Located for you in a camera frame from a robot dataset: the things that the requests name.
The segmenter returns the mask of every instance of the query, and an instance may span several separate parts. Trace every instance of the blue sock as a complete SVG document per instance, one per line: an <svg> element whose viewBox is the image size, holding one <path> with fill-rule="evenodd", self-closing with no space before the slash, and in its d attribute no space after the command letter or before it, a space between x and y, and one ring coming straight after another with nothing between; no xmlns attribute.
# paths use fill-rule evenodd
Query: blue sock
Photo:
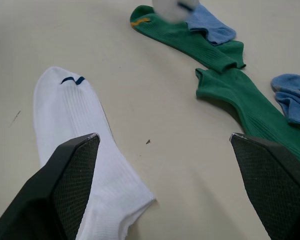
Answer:
<svg viewBox="0 0 300 240"><path fill-rule="evenodd" d="M287 121L300 125L300 75L284 74L275 77L271 86Z"/></svg>
<svg viewBox="0 0 300 240"><path fill-rule="evenodd" d="M205 39L212 45L221 45L233 40L236 31L220 22L201 4L186 19L190 31L204 31Z"/></svg>
<svg viewBox="0 0 300 240"><path fill-rule="evenodd" d="M288 123L300 125L300 98L285 92L276 92L275 99L281 105Z"/></svg>
<svg viewBox="0 0 300 240"><path fill-rule="evenodd" d="M300 75L283 74L275 77L271 86L276 92L284 92L300 98Z"/></svg>

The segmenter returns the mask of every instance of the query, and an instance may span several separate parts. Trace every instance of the gray floor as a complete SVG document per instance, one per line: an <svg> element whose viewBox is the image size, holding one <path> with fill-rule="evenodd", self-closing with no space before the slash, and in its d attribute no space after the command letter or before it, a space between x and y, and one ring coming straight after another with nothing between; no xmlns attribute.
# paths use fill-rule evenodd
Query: gray floor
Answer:
<svg viewBox="0 0 300 240"><path fill-rule="evenodd" d="M300 0L202 3L237 31L244 72L279 109L270 81L300 74ZM151 2L0 0L0 215L39 169L33 91L60 66L92 84L119 149L157 196L127 239L268 240L228 141L240 126L196 99L203 66L130 27L141 4Z"/></svg>

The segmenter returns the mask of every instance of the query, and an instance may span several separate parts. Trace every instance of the green sock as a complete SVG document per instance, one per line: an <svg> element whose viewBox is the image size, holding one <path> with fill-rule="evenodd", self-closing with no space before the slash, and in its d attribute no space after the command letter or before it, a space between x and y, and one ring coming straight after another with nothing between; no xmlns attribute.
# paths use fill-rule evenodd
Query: green sock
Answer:
<svg viewBox="0 0 300 240"><path fill-rule="evenodd" d="M286 146L300 161L300 129L288 125L286 118L257 89L247 75L232 68L223 74L196 69L198 98L214 98L236 109L247 135Z"/></svg>
<svg viewBox="0 0 300 240"><path fill-rule="evenodd" d="M130 17L130 23L139 33L189 55L218 73L228 68L241 69L245 66L242 42L230 41L220 46L212 46L200 32L189 31L185 22L167 23L150 6L138 6Z"/></svg>

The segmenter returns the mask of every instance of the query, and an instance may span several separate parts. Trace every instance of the white sock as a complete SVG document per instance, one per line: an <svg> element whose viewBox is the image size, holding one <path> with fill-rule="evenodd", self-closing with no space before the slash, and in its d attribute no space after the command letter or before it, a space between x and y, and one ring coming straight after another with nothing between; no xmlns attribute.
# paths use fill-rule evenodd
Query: white sock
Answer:
<svg viewBox="0 0 300 240"><path fill-rule="evenodd" d="M128 227L155 198L119 151L92 86L75 73L51 67L35 87L33 111L41 166L58 145L99 134L91 193L76 239L125 239Z"/></svg>

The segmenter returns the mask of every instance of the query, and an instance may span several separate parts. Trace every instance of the navy blue stripe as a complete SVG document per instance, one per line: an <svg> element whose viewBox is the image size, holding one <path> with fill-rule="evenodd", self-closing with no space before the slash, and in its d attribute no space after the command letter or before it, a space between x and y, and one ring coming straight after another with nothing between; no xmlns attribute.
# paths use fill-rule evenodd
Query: navy blue stripe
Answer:
<svg viewBox="0 0 300 240"><path fill-rule="evenodd" d="M65 79L63 79L61 84L63 84L65 81L68 81L68 80L75 81L75 79L72 76L69 76L69 77L66 77Z"/></svg>
<svg viewBox="0 0 300 240"><path fill-rule="evenodd" d="M85 80L83 76L79 77L79 79L75 82L75 84L79 85L82 83L82 81Z"/></svg>
<svg viewBox="0 0 300 240"><path fill-rule="evenodd" d="M63 84L64 82L68 81L68 80L72 80L75 82L76 85L80 85L83 80L85 80L85 78L83 76L79 77L79 79L77 81L75 81L75 79L72 76L66 77L65 79L62 80L61 84Z"/></svg>
<svg viewBox="0 0 300 240"><path fill-rule="evenodd" d="M194 9L192 7L189 7L188 5L185 5L184 3L178 1L177 5L180 7L180 8L183 8L185 10L187 10L188 12L193 12Z"/></svg>

